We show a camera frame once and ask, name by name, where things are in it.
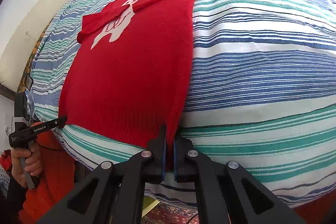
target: cream headboard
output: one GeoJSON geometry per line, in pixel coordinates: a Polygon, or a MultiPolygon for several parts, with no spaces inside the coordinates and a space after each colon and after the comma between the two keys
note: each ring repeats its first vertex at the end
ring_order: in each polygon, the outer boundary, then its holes
{"type": "Polygon", "coordinates": [[[16,92],[27,60],[44,28],[69,0],[39,0],[16,28],[0,57],[0,83],[16,92]]]}

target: silver bolt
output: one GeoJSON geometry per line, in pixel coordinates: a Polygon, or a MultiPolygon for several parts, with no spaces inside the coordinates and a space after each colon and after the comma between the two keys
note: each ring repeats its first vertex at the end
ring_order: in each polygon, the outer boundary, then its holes
{"type": "Polygon", "coordinates": [[[188,151],[188,156],[192,157],[192,158],[195,158],[195,157],[198,156],[198,152],[196,150],[189,150],[188,151]]]}
{"type": "Polygon", "coordinates": [[[148,151],[148,150],[145,150],[145,151],[142,151],[141,152],[141,156],[144,157],[144,158],[148,158],[152,155],[152,152],[148,151]]]}
{"type": "Polygon", "coordinates": [[[229,163],[227,164],[227,166],[229,166],[231,169],[237,169],[239,167],[239,163],[232,160],[232,161],[229,161],[229,163]]]}
{"type": "Polygon", "coordinates": [[[109,169],[109,168],[111,168],[112,163],[109,162],[109,161],[105,161],[105,162],[103,162],[100,166],[101,166],[101,168],[103,168],[103,169],[109,169]]]}

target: striped bedsheet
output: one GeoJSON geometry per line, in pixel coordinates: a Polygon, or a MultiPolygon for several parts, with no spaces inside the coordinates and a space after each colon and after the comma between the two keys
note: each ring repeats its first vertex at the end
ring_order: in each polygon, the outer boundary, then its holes
{"type": "MultiPolygon", "coordinates": [[[[58,115],[60,91],[80,47],[76,37],[82,16],[111,1],[70,0],[48,27],[32,69],[39,119],[58,115]]],[[[180,131],[213,160],[238,161],[291,207],[336,187],[335,4],[194,3],[194,59],[180,131]]],[[[94,85],[90,75],[87,85],[94,85]]],[[[90,169],[142,150],[76,125],[55,135],[90,169]]],[[[160,185],[146,184],[146,194],[196,207],[193,184],[174,182],[172,173],[160,185]]]]}

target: white graphic print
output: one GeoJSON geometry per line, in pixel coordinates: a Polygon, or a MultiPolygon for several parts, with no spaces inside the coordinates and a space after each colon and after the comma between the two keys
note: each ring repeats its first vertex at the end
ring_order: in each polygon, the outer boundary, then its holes
{"type": "Polygon", "coordinates": [[[131,22],[131,18],[135,15],[133,12],[133,4],[136,3],[138,0],[127,0],[122,6],[129,4],[130,6],[121,14],[119,18],[116,20],[111,21],[110,23],[106,24],[103,28],[101,33],[97,35],[93,41],[91,49],[97,45],[97,43],[107,34],[111,34],[109,42],[116,41],[128,24],[131,22]]]}

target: floral carpet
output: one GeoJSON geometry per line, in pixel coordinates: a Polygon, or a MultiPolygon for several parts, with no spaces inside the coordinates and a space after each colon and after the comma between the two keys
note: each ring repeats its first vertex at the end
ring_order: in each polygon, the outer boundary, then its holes
{"type": "MultiPolygon", "coordinates": [[[[197,211],[178,208],[160,202],[141,221],[141,224],[186,224],[197,211]]],[[[199,224],[198,216],[191,220],[190,224],[199,224]]]]}

